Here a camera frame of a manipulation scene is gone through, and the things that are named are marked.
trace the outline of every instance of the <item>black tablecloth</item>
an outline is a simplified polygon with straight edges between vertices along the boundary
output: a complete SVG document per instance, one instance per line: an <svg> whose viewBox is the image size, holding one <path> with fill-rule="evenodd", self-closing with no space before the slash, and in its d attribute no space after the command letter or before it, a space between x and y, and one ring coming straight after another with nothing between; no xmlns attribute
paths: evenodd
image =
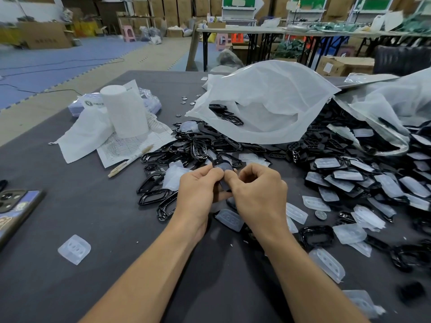
<svg viewBox="0 0 431 323"><path fill-rule="evenodd" d="M129 71L111 84L136 79L163 105L159 119L166 124L191 109L203 94L204 74L198 72ZM181 96L187 96L185 105ZM144 179L136 161L113 179L96 152L66 164L59 138L73 124L67 109L0 148L0 179L11 189L44 189L46 198L0 252L0 321L76 322L106 292L130 264L154 241L165 223L156 218L156 205L139 208L137 187ZM274 160L288 183L288 202L309 214L307 225L321 224L304 207L302 195L317 196L304 186L304 173L293 164ZM217 204L214 210L224 207ZM333 224L335 213L326 224ZM75 266L57 249L73 234L91 244L91 252ZM386 242L415 242L420 236L405 214L378 234ZM342 289L365 289L375 304L386 309L380 322L425 323L431 306L404 306L396 297L397 283L412 279L431 290L430 277L417 270L401 273L385 255L373 250L367 258L338 241L328 251L343 265ZM282 322L288 305L263 254L240 236L212 220L209 232L193 251L164 316L164 322Z"/></svg>

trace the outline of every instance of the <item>person's right hand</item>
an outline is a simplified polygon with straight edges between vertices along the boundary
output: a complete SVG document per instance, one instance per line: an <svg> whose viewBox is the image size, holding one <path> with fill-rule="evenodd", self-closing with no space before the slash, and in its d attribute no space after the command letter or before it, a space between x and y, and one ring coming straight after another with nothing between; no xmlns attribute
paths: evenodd
<svg viewBox="0 0 431 323"><path fill-rule="evenodd" d="M239 175L226 170L224 180L232 190L238 213L259 241L289 231L286 221L288 185L277 171L251 163Z"/></svg>

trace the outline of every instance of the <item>pink plastic stool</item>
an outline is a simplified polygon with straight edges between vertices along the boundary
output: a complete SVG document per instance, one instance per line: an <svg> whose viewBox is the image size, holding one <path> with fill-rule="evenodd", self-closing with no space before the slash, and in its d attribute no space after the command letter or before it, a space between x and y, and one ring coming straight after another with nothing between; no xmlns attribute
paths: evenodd
<svg viewBox="0 0 431 323"><path fill-rule="evenodd" d="M123 40L125 42L136 42L136 37L134 35L132 26L121 26L121 32L123 33Z"/></svg>
<svg viewBox="0 0 431 323"><path fill-rule="evenodd" d="M224 38L224 44L220 44L222 38ZM228 39L228 34L217 34L217 36L215 37L215 49L217 51L225 49L226 45L228 44Z"/></svg>

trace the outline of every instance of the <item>person's left hand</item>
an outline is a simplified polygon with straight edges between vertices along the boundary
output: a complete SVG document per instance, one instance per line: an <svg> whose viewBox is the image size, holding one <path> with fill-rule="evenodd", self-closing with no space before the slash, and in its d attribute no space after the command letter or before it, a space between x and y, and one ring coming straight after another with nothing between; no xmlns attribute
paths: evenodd
<svg viewBox="0 0 431 323"><path fill-rule="evenodd" d="M212 164L184 174L180 179L177 206L170 224L180 225L198 243L207 229L212 203L232 197L218 183L224 177L220 168Z"/></svg>

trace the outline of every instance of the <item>beige floor path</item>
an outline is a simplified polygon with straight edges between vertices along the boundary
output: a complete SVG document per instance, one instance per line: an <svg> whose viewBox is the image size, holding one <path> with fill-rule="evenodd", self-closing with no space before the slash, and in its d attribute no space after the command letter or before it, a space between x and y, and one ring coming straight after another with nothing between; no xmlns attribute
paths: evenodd
<svg viewBox="0 0 431 323"><path fill-rule="evenodd" d="M161 45L146 45L124 56L123 62L104 64L46 91L74 89L89 93L129 70L168 70L190 47L190 38L164 38ZM76 100L73 91L42 93L0 112L0 146L66 108Z"/></svg>

